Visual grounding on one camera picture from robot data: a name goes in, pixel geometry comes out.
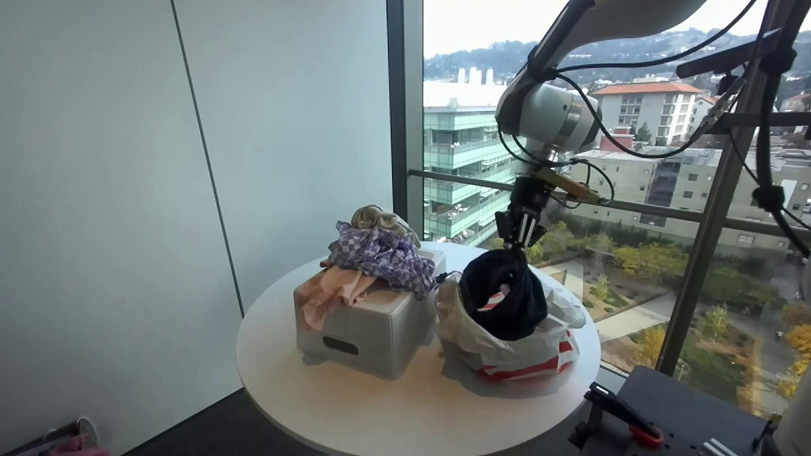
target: window frame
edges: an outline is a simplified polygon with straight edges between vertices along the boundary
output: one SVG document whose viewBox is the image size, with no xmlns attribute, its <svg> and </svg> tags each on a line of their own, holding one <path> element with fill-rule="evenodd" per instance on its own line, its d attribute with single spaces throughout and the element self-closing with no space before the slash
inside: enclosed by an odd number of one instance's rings
<svg viewBox="0 0 811 456">
<path fill-rule="evenodd" d="M 423 169 L 423 0 L 388 0 L 388 72 L 391 72 L 391 133 L 393 133 L 393 209 L 399 214 L 417 234 L 423 234 L 423 181 L 444 181 L 444 183 L 463 183 L 463 186 L 480 186 L 510 191 L 502 183 L 470 181 L 470 178 L 454 178 L 440 173 Z M 782 24 L 791 6 L 773 8 L 767 25 Z M 758 76 L 740 96 L 736 112 L 758 112 L 761 95 L 766 79 Z M 673 210 L 673 209 L 655 209 L 641 204 L 624 204 L 610 201 L 605 209 L 616 210 L 633 210 L 639 215 L 654 217 L 676 217 L 676 220 L 693 220 L 697 239 L 688 248 L 688 262 L 685 271 L 681 290 L 676 295 L 676 305 L 672 320 L 665 325 L 665 334 L 658 350 L 655 369 L 673 376 L 676 362 L 681 357 L 681 348 L 688 334 L 688 325 L 697 312 L 700 291 L 709 274 L 709 264 L 714 262 L 714 250 L 719 243 L 723 231 L 747 231 L 747 234 L 766 234 L 766 235 L 782 235 L 774 225 L 749 223 L 728 217 L 733 205 L 743 164 L 734 157 L 734 150 L 747 150 L 753 143 L 753 126 L 736 126 L 729 133 L 729 139 L 723 147 L 719 164 L 712 181 L 706 205 L 702 214 Z"/>
</svg>

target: white wall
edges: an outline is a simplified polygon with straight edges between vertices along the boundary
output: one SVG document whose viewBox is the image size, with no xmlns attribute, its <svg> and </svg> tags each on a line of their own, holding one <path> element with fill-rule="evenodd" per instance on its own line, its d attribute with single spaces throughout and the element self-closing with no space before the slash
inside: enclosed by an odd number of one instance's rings
<svg viewBox="0 0 811 456">
<path fill-rule="evenodd" d="M 391 209 L 384 3 L 180 0 L 245 306 Z"/>
<path fill-rule="evenodd" d="M 374 0 L 180 3 L 245 301 L 391 205 Z M 165 0 L 0 3 L 0 451 L 89 414 L 113 451 L 238 387 Z"/>
<path fill-rule="evenodd" d="M 0 3 L 0 448 L 121 451 L 238 387 L 236 295 L 170 6 Z"/>
</svg>

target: road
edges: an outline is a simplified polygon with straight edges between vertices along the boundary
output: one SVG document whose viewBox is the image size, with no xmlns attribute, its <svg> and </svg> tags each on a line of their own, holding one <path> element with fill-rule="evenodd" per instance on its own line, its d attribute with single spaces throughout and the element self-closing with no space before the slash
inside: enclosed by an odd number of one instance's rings
<svg viewBox="0 0 811 456">
<path fill-rule="evenodd" d="M 676 295 L 665 291 L 641 306 L 630 306 L 626 312 L 610 315 L 598 321 L 601 342 L 621 339 L 633 333 L 643 333 L 649 328 L 668 321 L 676 305 Z"/>
<path fill-rule="evenodd" d="M 582 262 L 573 258 L 555 267 L 545 267 L 541 271 L 563 277 L 565 290 L 570 290 L 582 301 L 582 295 L 586 295 Z"/>
<path fill-rule="evenodd" d="M 786 397 L 777 392 L 782 372 L 793 362 L 793 352 L 782 339 L 774 339 L 774 321 L 769 315 L 761 320 L 729 315 L 729 325 L 761 342 L 761 359 L 754 368 L 754 407 L 758 415 L 773 415 L 786 411 Z"/>
</svg>

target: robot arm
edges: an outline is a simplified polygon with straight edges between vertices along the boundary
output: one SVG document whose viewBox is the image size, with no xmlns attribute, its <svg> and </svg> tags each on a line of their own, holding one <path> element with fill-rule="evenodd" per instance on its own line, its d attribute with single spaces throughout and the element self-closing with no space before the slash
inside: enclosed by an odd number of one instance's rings
<svg viewBox="0 0 811 456">
<path fill-rule="evenodd" d="M 654 35 L 686 20 L 704 0 L 570 0 L 546 35 L 530 52 L 524 68 L 506 87 L 498 135 L 524 136 L 538 167 L 516 178 L 496 228 L 506 248 L 527 248 L 541 235 L 540 214 L 555 188 L 573 186 L 545 163 L 549 152 L 577 152 L 595 135 L 595 119 L 573 91 L 549 87 L 555 67 L 577 46 L 607 38 Z"/>
</svg>

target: apartment building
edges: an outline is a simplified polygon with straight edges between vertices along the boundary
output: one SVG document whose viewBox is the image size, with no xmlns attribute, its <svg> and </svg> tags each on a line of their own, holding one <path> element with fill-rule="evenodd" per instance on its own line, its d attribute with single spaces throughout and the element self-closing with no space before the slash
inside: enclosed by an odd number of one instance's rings
<svg viewBox="0 0 811 456">
<path fill-rule="evenodd" d="M 607 133 L 633 129 L 658 147 L 686 139 L 709 110 L 709 100 L 685 82 L 610 84 L 593 96 L 601 102 Z"/>
</svg>

